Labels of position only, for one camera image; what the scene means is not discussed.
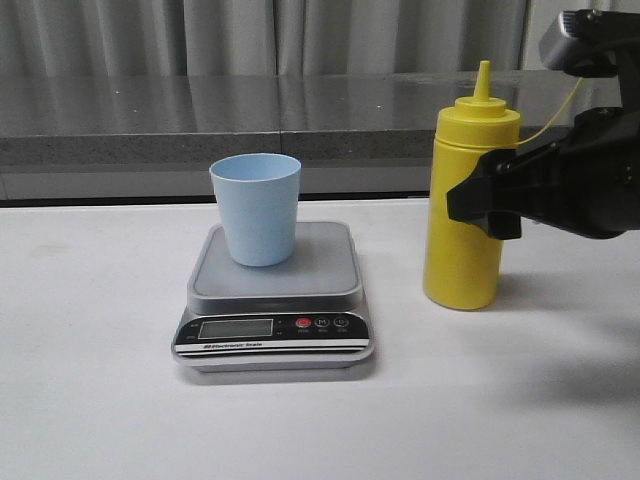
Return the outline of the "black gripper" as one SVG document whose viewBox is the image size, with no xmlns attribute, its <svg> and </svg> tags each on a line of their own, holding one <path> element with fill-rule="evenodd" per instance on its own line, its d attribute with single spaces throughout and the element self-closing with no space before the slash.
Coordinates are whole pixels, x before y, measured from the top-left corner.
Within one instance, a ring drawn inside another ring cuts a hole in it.
<svg viewBox="0 0 640 480">
<path fill-rule="evenodd" d="M 639 114 L 594 108 L 566 137 L 519 154 L 496 149 L 448 191 L 450 219 L 517 239 L 524 218 L 591 239 L 639 227 Z"/>
</svg>

